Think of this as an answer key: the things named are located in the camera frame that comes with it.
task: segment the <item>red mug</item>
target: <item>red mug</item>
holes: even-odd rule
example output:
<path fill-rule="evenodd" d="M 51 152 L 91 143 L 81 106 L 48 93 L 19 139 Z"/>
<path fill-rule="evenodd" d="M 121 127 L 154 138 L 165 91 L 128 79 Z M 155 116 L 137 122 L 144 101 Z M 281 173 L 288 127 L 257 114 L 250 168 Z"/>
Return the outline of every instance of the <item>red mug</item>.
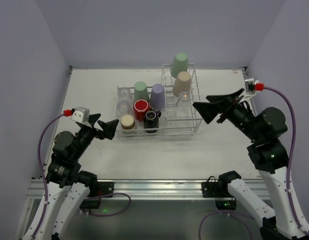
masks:
<path fill-rule="evenodd" d="M 138 121 L 143 121 L 145 114 L 150 110 L 150 105 L 146 100 L 140 99 L 133 104 L 134 117 Z"/>

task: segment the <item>beige lid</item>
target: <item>beige lid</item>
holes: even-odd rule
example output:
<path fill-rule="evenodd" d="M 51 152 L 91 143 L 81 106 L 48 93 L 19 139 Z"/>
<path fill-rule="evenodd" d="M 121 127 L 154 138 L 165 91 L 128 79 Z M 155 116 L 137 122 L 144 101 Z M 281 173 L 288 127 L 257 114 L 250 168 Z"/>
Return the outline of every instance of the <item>beige lid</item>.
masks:
<path fill-rule="evenodd" d="M 132 125 L 135 124 L 135 119 L 133 116 L 131 115 L 124 115 L 121 120 L 120 120 L 120 123 L 123 127 L 125 128 L 129 128 L 131 127 Z"/>
<path fill-rule="evenodd" d="M 186 72 L 186 71 L 179 72 L 177 78 L 182 82 L 187 82 L 191 80 L 191 76 L 189 72 Z"/>

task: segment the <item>green cup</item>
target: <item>green cup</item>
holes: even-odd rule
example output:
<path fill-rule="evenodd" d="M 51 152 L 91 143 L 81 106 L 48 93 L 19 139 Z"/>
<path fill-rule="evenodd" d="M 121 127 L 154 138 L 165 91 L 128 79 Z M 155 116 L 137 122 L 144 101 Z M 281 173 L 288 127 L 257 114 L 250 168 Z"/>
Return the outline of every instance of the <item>green cup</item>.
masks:
<path fill-rule="evenodd" d="M 150 102 L 147 85 L 143 81 L 137 81 L 134 84 L 134 101 L 140 99 L 146 100 L 148 103 Z"/>
<path fill-rule="evenodd" d="M 188 55 L 180 52 L 178 53 L 173 60 L 171 66 L 171 76 L 176 78 L 180 72 L 188 71 Z"/>

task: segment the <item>white table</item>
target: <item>white table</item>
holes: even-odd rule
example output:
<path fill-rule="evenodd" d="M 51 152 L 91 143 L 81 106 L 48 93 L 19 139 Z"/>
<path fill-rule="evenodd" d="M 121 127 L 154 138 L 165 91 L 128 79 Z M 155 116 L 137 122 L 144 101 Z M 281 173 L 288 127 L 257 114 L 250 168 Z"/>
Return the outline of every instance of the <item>white table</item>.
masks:
<path fill-rule="evenodd" d="M 206 95 L 229 94 L 244 88 L 240 70 L 197 70 L 201 100 Z M 101 113 L 101 120 L 115 118 L 117 86 L 131 87 L 137 81 L 148 86 L 161 82 L 161 69 L 73 70 L 63 109 L 86 107 Z M 56 133 L 75 133 L 79 127 L 67 117 L 59 120 Z M 259 179 L 247 146 L 250 140 L 227 120 L 201 123 L 193 136 L 115 137 L 95 139 L 82 155 L 82 170 L 99 179 L 207 179 L 235 170 L 244 179 Z"/>

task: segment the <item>white wire rack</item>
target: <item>white wire rack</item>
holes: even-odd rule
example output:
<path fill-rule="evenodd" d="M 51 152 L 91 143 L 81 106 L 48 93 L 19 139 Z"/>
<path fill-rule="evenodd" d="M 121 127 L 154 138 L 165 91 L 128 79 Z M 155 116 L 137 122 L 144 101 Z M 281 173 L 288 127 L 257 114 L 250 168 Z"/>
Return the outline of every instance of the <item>white wire rack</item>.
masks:
<path fill-rule="evenodd" d="M 118 124 L 116 134 L 120 137 L 142 137 L 142 136 L 174 136 L 174 135 L 193 135 L 198 131 L 202 118 L 198 111 L 193 107 L 194 102 L 200 102 L 200 93 L 194 64 L 188 65 L 188 72 L 191 75 L 190 105 L 185 109 L 176 107 L 177 98 L 173 94 L 175 78 L 171 76 L 171 64 L 162 65 L 161 84 L 164 86 L 165 109 L 162 110 L 159 118 L 159 128 L 144 129 L 142 121 L 135 121 L 136 129 L 125 130 Z M 134 97 L 134 87 L 128 87 Z M 151 94 L 151 86 L 147 87 L 148 94 Z M 119 117 L 117 110 L 118 94 L 116 98 L 115 118 Z"/>

